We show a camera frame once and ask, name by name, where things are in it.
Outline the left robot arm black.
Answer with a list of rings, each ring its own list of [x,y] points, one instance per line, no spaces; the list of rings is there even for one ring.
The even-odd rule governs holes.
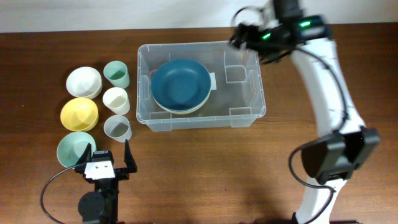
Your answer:
[[[137,172],[128,141],[124,142],[125,167],[115,168],[111,151],[86,148],[76,162],[75,172],[94,185],[94,190],[84,194],[78,202],[78,212],[83,223],[119,223],[118,198],[119,182],[129,180],[129,175]]]

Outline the beige plate bowl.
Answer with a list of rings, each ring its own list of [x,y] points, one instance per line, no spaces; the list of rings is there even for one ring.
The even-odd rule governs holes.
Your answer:
[[[153,99],[159,107],[161,107],[162,109],[164,109],[168,112],[171,112],[173,114],[189,114],[196,110],[199,110],[208,101],[209,97],[210,97],[210,93],[200,104],[194,106],[193,108],[187,109],[187,110],[173,110],[170,108],[166,108],[166,107],[162,106],[154,97],[153,97]]]
[[[159,104],[157,101],[155,101],[155,102],[156,102],[157,105],[160,106],[163,110],[166,110],[166,111],[168,111],[168,112],[170,112],[170,113],[172,113],[172,114],[190,114],[190,113],[193,113],[193,112],[199,110],[199,109],[205,104],[205,102],[202,102],[202,103],[200,103],[199,105],[197,105],[197,106],[195,106],[195,107],[193,107],[193,108],[190,108],[190,109],[188,109],[188,110],[172,110],[172,109],[168,109],[168,108],[162,106],[162,105]]]

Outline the blue plate bowl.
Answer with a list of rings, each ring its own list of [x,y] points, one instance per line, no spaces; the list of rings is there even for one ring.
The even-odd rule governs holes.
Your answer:
[[[187,110],[211,92],[209,71],[200,62],[175,59],[161,65],[151,80],[152,96],[164,107]]]

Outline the mint green cup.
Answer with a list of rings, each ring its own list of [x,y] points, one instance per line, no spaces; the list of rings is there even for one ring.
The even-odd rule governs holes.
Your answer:
[[[127,88],[130,84],[128,68],[122,61],[112,61],[105,65],[104,76],[109,82],[119,88]]]

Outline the white small bowl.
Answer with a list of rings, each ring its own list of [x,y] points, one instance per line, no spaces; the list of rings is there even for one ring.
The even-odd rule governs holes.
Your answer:
[[[101,74],[92,67],[79,67],[66,80],[67,91],[74,97],[96,98],[102,87]]]

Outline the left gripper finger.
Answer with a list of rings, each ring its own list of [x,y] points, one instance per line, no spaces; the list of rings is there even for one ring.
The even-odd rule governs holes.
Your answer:
[[[91,144],[88,143],[83,154],[80,156],[80,158],[76,162],[76,165],[91,161],[91,157],[92,157]]]
[[[132,156],[131,149],[129,146],[129,142],[126,139],[124,142],[124,162],[126,164],[126,168],[129,173],[136,173],[137,172],[137,165]]]

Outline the mint green small bowl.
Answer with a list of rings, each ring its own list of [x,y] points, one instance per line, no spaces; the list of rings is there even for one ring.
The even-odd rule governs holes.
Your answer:
[[[91,151],[96,151],[94,138],[86,132],[72,132],[66,135],[58,144],[57,159],[64,167],[70,167],[77,163],[84,153],[88,144],[91,144]]]

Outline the grey cup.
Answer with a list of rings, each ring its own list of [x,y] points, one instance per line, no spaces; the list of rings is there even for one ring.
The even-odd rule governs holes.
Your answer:
[[[125,142],[132,138],[130,122],[122,115],[109,117],[104,123],[104,133],[117,142]]]

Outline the cream white cup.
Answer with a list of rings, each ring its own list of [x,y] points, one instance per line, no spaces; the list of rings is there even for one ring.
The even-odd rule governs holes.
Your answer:
[[[127,91],[120,87],[112,87],[106,90],[103,95],[103,103],[117,115],[125,115],[131,108]]]

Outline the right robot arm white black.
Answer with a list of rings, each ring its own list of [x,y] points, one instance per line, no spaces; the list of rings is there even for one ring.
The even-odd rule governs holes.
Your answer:
[[[255,50],[270,62],[289,55],[307,89],[318,139],[294,149],[292,176],[305,186],[292,223],[329,223],[340,190],[380,142],[357,112],[342,74],[330,27],[320,16],[293,17],[275,28],[240,23],[230,44]]]

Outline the yellow small bowl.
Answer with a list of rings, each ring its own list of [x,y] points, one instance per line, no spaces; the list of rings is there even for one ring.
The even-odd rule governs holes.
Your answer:
[[[91,99],[74,98],[63,106],[60,120],[70,131],[89,131],[98,123],[98,107]]]

